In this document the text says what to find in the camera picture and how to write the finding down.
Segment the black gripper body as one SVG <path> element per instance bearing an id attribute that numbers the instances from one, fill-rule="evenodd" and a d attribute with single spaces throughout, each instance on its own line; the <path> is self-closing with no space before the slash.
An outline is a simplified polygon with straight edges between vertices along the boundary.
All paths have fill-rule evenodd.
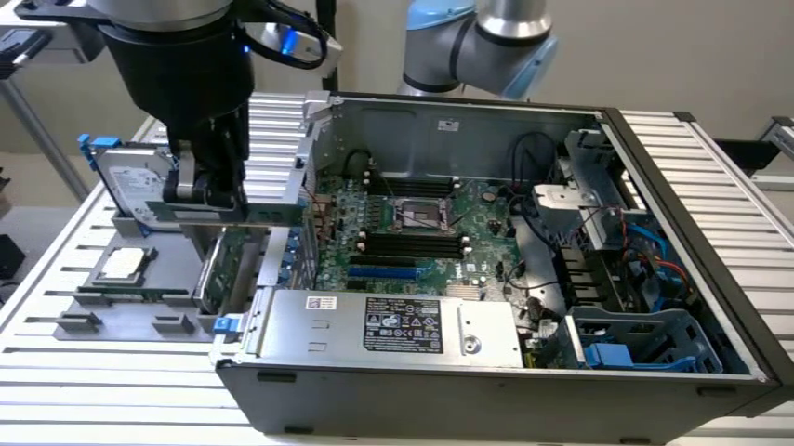
<path id="1" fill-rule="evenodd" d="M 97 27 L 135 105 L 177 138 L 245 127 L 255 79 L 236 20 L 180 32 Z"/>

